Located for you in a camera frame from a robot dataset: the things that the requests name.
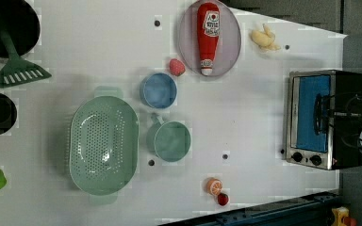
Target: green spatula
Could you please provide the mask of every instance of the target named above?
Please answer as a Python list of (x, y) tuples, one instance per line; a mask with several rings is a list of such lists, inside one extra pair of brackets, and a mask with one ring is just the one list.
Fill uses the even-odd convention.
[(0, 72), (0, 88), (14, 87), (52, 76), (49, 72), (37, 64), (20, 58), (1, 15), (0, 37), (6, 50), (8, 51), (8, 63)]

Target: red ketchup bottle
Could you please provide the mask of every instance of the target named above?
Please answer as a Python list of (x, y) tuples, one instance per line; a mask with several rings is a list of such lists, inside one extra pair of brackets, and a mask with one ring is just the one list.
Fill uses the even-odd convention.
[(201, 58), (201, 72), (211, 75), (220, 35), (220, 11), (213, 3), (204, 3), (198, 9), (198, 43)]

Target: plate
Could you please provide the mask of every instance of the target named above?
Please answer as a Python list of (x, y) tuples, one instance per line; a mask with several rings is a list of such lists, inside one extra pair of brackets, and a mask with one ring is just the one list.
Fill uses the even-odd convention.
[(220, 10), (219, 42), (213, 62), (213, 72), (209, 75), (220, 76), (234, 67), (241, 46), (239, 24), (228, 6), (217, 0), (201, 0), (191, 5), (185, 12), (179, 26), (178, 47), (186, 65), (194, 72), (201, 74), (196, 14), (203, 3), (214, 3)]

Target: table surface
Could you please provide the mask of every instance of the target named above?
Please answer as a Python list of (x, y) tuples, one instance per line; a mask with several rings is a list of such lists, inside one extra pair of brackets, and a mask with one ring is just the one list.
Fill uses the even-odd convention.
[[(242, 35), (236, 66), (215, 79), (187, 70), (175, 79), (176, 103), (154, 110), (140, 102), (140, 81), (179, 57), (177, 25), (193, 0), (29, 2), (40, 15), (41, 39), (26, 58), (53, 77), (0, 89), (19, 111), (15, 127), (0, 136), (8, 177), (0, 225), (156, 225), (338, 188), (337, 171), (289, 164), (280, 150), (289, 72), (341, 69), (343, 35), (232, 9)], [(283, 47), (277, 53), (250, 41), (263, 23)], [(137, 172), (108, 205), (90, 203), (68, 170), (72, 117), (100, 85), (121, 88), (140, 118)], [(147, 151), (152, 112), (190, 129), (191, 149), (180, 162)], [(211, 176), (230, 196), (225, 207), (203, 190)]]

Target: ketchup label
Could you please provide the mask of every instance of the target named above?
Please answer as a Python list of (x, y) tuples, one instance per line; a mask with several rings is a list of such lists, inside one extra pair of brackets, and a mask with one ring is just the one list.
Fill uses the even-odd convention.
[(220, 35), (220, 14), (218, 11), (208, 11), (205, 16), (204, 30), (209, 37)]
[(211, 59), (201, 60), (201, 67), (202, 68), (212, 68), (213, 67), (213, 61)]

